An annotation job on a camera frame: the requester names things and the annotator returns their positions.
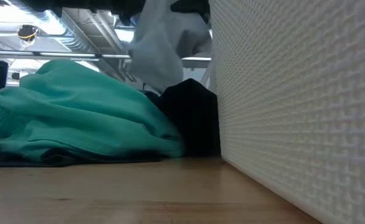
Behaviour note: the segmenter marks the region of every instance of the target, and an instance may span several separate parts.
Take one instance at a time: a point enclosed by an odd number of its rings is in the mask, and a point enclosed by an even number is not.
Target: teal fabric
[[[36,163],[53,148],[112,159],[184,153],[177,129],[144,94],[68,60],[0,90],[0,139],[0,152]]]

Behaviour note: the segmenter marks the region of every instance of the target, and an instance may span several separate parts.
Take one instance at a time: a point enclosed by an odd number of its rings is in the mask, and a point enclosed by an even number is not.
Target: white textured panel
[[[223,157],[325,223],[365,223],[365,0],[213,0]]]

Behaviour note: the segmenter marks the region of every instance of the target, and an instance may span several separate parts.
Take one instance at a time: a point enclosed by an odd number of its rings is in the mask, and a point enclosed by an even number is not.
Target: knit texture
[[[0,91],[0,140],[0,152],[35,163],[51,149],[101,161],[184,151],[177,129],[144,94],[66,60]]]

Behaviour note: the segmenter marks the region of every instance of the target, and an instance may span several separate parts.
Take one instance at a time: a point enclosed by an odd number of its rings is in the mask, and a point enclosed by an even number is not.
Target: gray fabric
[[[147,0],[130,45],[129,72],[159,92],[183,80],[182,57],[211,52],[211,36],[198,14],[172,12],[176,0]]]

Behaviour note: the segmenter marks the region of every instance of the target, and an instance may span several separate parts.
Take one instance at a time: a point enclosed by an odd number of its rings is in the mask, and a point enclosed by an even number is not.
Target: wooden surface
[[[0,168],[0,224],[318,223],[220,159]]]

